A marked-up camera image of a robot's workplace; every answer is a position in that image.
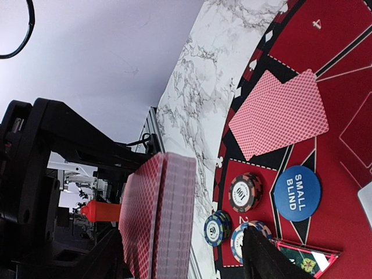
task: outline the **black metal frame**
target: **black metal frame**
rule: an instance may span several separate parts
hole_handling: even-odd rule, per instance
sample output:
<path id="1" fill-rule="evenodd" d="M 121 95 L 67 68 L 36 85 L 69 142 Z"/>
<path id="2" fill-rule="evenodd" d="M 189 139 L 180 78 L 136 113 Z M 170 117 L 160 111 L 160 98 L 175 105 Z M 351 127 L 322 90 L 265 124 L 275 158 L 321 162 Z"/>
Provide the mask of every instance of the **black metal frame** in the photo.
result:
<path id="1" fill-rule="evenodd" d="M 59 201 L 58 180 L 45 175 L 52 151 L 120 180 L 150 158 L 115 143 L 62 102 L 11 102 L 0 126 L 0 277 L 105 278 L 112 263 L 123 262 L 117 230 L 90 252 L 52 241 Z"/>

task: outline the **red cylinder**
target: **red cylinder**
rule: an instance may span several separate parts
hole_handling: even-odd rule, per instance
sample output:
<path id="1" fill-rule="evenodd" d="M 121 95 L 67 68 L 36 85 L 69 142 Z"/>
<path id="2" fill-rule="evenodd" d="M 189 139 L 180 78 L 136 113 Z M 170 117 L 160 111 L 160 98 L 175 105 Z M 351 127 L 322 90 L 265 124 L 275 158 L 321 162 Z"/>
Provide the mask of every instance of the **red cylinder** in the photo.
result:
<path id="1" fill-rule="evenodd" d="M 89 222 L 119 222 L 121 205 L 105 202 L 90 201 L 80 209 Z"/>

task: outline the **blue disc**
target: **blue disc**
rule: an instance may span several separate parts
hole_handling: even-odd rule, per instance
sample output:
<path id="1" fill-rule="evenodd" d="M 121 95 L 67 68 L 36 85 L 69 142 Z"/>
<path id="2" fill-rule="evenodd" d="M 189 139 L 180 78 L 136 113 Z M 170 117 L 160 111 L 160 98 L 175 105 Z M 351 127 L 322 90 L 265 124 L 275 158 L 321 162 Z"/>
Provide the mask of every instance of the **blue disc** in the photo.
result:
<path id="1" fill-rule="evenodd" d="M 321 199 L 319 179 L 304 166 L 290 167 L 279 176 L 274 190 L 276 207 L 284 218 L 304 221 L 315 213 Z"/>

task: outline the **white marble surface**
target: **white marble surface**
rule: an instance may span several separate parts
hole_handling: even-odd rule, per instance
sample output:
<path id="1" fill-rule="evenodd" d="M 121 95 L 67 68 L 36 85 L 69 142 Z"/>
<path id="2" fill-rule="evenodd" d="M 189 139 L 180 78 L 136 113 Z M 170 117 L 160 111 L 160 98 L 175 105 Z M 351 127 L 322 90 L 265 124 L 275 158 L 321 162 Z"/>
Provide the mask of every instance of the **white marble surface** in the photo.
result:
<path id="1" fill-rule="evenodd" d="M 208 0 L 192 28 L 157 112 L 166 151 L 198 162 L 192 246 L 203 279 L 216 278 L 203 237 L 225 118 L 250 56 L 282 0 Z"/>

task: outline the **black poker chip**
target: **black poker chip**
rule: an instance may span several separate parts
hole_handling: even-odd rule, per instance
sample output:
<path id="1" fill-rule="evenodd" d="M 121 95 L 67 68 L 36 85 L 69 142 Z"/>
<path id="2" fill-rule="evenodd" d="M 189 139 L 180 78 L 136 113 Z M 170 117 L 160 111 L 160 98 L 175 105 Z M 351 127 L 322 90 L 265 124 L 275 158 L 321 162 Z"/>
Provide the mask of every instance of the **black poker chip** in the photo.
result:
<path id="1" fill-rule="evenodd" d="M 228 200 L 236 212 L 245 213 L 257 207 L 262 195 L 261 179 L 253 173 L 246 173 L 231 182 Z"/>

